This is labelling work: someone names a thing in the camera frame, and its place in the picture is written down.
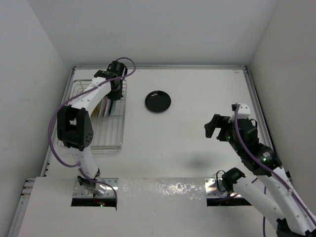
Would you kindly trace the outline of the black plate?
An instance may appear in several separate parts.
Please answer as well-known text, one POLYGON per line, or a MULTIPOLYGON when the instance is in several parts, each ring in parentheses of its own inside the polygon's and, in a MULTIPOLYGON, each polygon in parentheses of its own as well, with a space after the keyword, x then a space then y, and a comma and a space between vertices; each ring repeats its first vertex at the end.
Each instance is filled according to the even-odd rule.
POLYGON ((165 112, 170 106, 171 97, 161 90, 152 91, 145 98, 146 109, 155 114, 165 112))

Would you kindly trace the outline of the white plate orange sunburst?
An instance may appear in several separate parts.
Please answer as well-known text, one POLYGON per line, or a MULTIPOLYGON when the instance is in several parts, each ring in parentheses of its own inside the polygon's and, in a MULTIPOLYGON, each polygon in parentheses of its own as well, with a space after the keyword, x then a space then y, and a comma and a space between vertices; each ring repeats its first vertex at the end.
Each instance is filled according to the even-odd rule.
POLYGON ((109 108, 111 105, 111 100, 108 99, 107 97, 104 97, 104 109, 103 109, 103 116, 108 116, 109 114, 109 108))

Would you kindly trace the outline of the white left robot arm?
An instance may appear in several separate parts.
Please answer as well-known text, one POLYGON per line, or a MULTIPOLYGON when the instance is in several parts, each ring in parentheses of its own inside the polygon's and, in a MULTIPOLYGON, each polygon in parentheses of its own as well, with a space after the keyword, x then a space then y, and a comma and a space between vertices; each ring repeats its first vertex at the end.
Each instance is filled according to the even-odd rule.
POLYGON ((94 131, 91 115, 105 99, 105 110, 112 108, 111 102, 123 97, 123 80, 128 69, 125 64, 113 61, 106 70, 98 70, 87 88, 73 101, 64 105, 57 113, 57 137, 67 147, 78 167, 78 182, 95 197, 101 197, 110 188, 102 180, 92 151, 94 131))

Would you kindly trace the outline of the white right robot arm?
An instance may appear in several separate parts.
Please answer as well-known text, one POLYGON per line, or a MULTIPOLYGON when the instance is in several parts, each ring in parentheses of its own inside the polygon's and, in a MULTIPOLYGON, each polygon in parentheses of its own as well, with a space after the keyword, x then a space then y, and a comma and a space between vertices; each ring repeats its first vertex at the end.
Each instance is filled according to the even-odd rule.
POLYGON ((205 124, 205 135, 229 142, 245 167, 252 172, 270 192, 267 197, 257 189, 245 174, 234 167, 225 171, 221 184, 227 193, 237 193, 254 206, 273 226, 279 237, 314 237, 316 217, 310 213, 288 180, 276 153, 260 143, 257 125, 248 118, 230 121, 230 117, 215 114, 205 124))

